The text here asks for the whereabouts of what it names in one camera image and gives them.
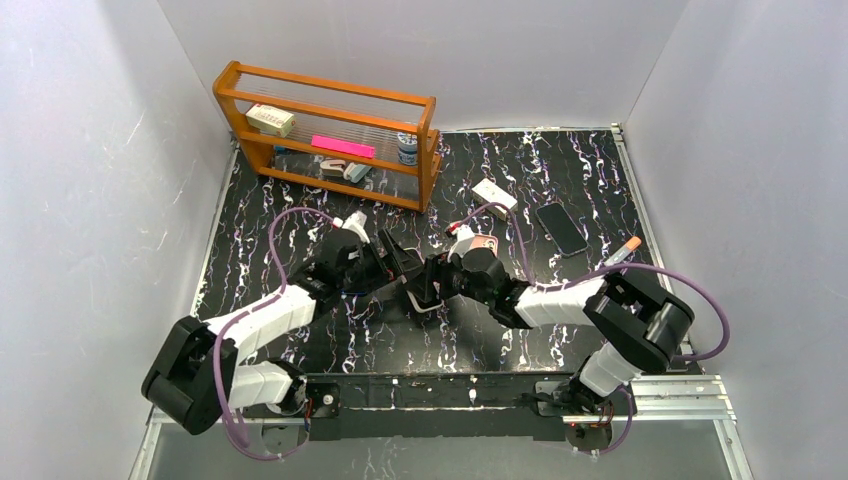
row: black smartphone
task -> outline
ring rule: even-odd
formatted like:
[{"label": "black smartphone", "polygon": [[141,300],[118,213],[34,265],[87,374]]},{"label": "black smartphone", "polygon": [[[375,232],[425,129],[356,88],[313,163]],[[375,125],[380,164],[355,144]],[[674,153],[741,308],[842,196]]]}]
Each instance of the black smartphone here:
[{"label": "black smartphone", "polygon": [[589,247],[562,204],[551,203],[537,208],[536,218],[564,257],[576,255]]}]

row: pink object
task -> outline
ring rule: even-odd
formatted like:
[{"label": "pink object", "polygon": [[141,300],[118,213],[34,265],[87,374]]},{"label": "pink object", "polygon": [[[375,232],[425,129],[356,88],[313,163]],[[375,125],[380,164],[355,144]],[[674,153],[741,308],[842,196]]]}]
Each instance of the pink object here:
[{"label": "pink object", "polygon": [[368,145],[345,142],[344,140],[322,137],[321,135],[312,135],[312,146],[326,148],[327,150],[335,150],[336,152],[349,153],[351,155],[358,155],[365,158],[374,158],[374,155],[377,153],[377,150],[374,147],[369,147]]}]

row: marker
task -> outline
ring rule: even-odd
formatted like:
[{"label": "marker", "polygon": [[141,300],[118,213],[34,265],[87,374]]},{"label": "marker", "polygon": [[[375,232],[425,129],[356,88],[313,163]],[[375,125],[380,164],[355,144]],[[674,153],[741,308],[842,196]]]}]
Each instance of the marker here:
[{"label": "marker", "polygon": [[624,244],[623,247],[619,248],[618,251],[612,254],[610,258],[608,258],[604,262],[605,267],[609,267],[610,265],[615,265],[616,263],[621,263],[625,258],[629,257],[633,250],[639,248],[639,245],[642,244],[642,239],[639,237],[633,237]]}]

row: black tabletop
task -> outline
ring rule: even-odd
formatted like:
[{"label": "black tabletop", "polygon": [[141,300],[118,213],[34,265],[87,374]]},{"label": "black tabletop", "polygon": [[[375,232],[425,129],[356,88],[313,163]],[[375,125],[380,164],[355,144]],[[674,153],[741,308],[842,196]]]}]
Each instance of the black tabletop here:
[{"label": "black tabletop", "polygon": [[[489,178],[518,200],[517,218],[540,281],[575,278],[597,268],[630,237],[644,238],[609,131],[445,134],[441,148],[442,170],[426,213],[261,179],[239,156],[205,272],[198,316],[225,314],[279,287],[267,229],[277,213],[292,206],[314,207],[340,218],[361,210],[368,216],[369,234],[389,228],[402,246],[418,248],[426,256],[450,247],[445,228],[478,206],[471,187]],[[408,187],[404,180],[372,170],[363,182],[395,193]],[[545,238],[535,210],[552,202],[562,203],[582,230],[589,244],[584,253],[561,258]],[[498,237],[498,254],[507,271],[522,275],[512,226],[490,214],[480,215],[471,226]],[[324,228],[311,216],[281,222],[277,248],[288,268],[315,251]],[[647,247],[633,259],[649,263]],[[263,348],[256,360],[284,357],[311,373],[574,371],[601,341],[597,330],[588,326],[508,330],[485,307],[464,298],[451,299],[430,314],[413,314],[408,300],[388,286],[372,296],[344,299],[330,314]]]}]

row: robotic arm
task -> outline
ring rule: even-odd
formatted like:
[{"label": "robotic arm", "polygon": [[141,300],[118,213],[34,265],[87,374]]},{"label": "robotic arm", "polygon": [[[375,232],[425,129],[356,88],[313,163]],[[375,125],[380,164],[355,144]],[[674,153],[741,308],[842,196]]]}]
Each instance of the robotic arm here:
[{"label": "robotic arm", "polygon": [[647,276],[613,273],[568,290],[545,290],[510,277],[495,253],[472,248],[468,226],[449,229],[448,252],[421,259],[381,230],[380,254],[364,230],[365,215],[335,219],[319,252],[272,293],[227,315],[201,322],[185,317],[174,325],[142,385],[142,394],[182,425],[199,434],[221,416],[213,381],[212,347],[236,316],[221,348],[221,371],[230,407],[277,404],[297,411],[304,402],[306,376],[285,361],[240,365],[257,349],[332,309],[346,292],[369,293],[400,279],[415,310],[438,308],[462,295],[485,304],[508,328],[551,323],[593,324],[608,339],[554,400],[574,413],[596,412],[621,385],[642,372],[662,373],[692,324],[692,310]]}]

